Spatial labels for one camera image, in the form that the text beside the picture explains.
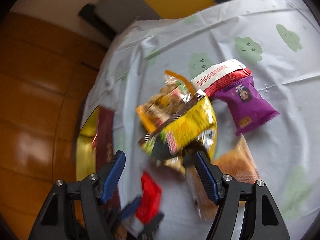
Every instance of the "wooden floor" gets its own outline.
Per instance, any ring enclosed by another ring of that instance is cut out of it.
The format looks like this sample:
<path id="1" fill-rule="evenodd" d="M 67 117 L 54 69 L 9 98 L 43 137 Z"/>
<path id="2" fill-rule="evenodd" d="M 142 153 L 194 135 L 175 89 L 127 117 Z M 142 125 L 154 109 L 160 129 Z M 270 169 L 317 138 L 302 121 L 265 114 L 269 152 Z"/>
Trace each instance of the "wooden floor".
<path id="1" fill-rule="evenodd" d="M 105 52 L 35 18 L 10 13 L 0 25 L 0 212 L 19 239 L 52 183 L 76 179 L 77 115 Z"/>

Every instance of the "food packaging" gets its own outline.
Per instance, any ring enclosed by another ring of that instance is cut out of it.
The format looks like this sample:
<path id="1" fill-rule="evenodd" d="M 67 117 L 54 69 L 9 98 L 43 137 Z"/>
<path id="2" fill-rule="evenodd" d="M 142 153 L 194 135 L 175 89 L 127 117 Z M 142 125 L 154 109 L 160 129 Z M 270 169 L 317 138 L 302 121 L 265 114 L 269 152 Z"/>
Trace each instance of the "food packaging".
<path id="1" fill-rule="evenodd" d="M 240 182 L 254 184 L 260 177 L 243 135 L 232 150 L 213 160 L 212 164 L 217 165 L 223 174 L 229 174 Z M 209 200 L 195 167 L 186 168 L 186 179 L 200 218 L 210 220 L 215 217 L 218 207 Z"/>
<path id="2" fill-rule="evenodd" d="M 191 80 L 191 84 L 196 89 L 203 90 L 208 97 L 211 97 L 216 91 L 250 74 L 250 69 L 233 58 L 220 64 L 212 65 Z"/>
<path id="3" fill-rule="evenodd" d="M 146 225 L 159 212 L 162 188 L 145 171 L 141 177 L 141 186 L 142 197 L 136 217 Z"/>
<path id="4" fill-rule="evenodd" d="M 254 88 L 252 76 L 232 83 L 215 96 L 228 103 L 236 135 L 252 131 L 279 114 Z"/>
<path id="5" fill-rule="evenodd" d="M 148 155 L 163 161 L 180 155 L 185 146 L 209 128 L 217 130 L 216 116 L 210 100 L 199 90 L 182 110 L 140 139 L 139 143 Z"/>
<path id="6" fill-rule="evenodd" d="M 166 70 L 164 76 L 166 85 L 159 91 L 159 94 L 152 96 L 147 103 L 136 109 L 142 124 L 149 133 L 154 132 L 172 115 L 182 110 L 196 93 L 185 77 L 170 70 Z M 196 141 L 204 146 L 207 155 L 212 159 L 217 141 L 217 124 L 213 124 L 198 135 Z M 164 157 L 165 159 L 161 161 L 157 159 L 156 164 L 169 166 L 184 175 L 182 157 L 175 158 L 171 155 Z"/>

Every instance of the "wrinkled fabric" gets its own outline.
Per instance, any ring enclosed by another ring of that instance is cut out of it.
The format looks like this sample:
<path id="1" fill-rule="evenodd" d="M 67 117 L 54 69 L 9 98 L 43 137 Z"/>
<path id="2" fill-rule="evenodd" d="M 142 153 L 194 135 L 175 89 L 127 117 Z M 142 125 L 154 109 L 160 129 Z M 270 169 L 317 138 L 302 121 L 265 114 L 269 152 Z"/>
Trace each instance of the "wrinkled fabric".
<path id="1" fill-rule="evenodd" d="M 255 88 L 281 113 L 245 139 L 291 239 L 300 239 L 320 210 L 319 48 L 320 28 L 302 0 L 231 0 L 187 21 L 133 24 L 102 63 L 83 115 L 84 123 L 98 104 L 115 110 L 114 151 L 126 153 L 118 184 L 121 206 L 141 195 L 146 170 L 163 190 L 165 217 L 155 239 L 206 238 L 211 221 L 200 221 L 187 183 L 174 170 L 156 168 L 140 149 L 138 140 L 146 131 L 135 108 L 163 87 L 166 69 L 191 80 L 210 64 L 235 58 L 252 71 Z M 217 158 L 238 139 L 227 104 L 213 100 L 212 105 L 219 126 Z M 240 207 L 233 239 L 239 238 L 243 211 Z M 133 224 L 128 228 L 139 231 Z"/>

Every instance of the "red and white snack wrapper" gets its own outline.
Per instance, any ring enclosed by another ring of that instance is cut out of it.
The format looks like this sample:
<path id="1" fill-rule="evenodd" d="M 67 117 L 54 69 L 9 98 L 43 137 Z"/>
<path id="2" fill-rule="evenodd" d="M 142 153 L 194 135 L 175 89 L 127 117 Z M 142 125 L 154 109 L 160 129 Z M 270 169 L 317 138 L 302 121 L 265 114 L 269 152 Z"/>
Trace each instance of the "red and white snack wrapper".
<path id="1" fill-rule="evenodd" d="M 136 217 L 146 225 L 159 212 L 162 188 L 145 171 L 141 177 L 141 186 L 142 198 Z"/>
<path id="2" fill-rule="evenodd" d="M 233 82 L 251 74 L 250 69 L 236 59 L 229 59 L 220 64 L 212 65 L 191 80 L 196 90 L 203 90 L 208 97 Z"/>

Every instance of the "cartoon girl image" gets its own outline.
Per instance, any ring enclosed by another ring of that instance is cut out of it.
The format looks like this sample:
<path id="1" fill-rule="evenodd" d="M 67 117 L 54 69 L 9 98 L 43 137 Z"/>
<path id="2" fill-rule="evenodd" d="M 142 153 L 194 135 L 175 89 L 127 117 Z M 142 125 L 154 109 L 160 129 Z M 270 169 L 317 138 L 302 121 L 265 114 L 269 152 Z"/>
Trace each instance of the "cartoon girl image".
<path id="1" fill-rule="evenodd" d="M 251 93 L 250 90 L 247 89 L 246 87 L 244 87 L 242 84 L 238 85 L 236 87 L 236 93 L 238 94 L 238 96 L 241 98 L 241 101 L 243 103 L 248 102 L 251 100 Z"/>

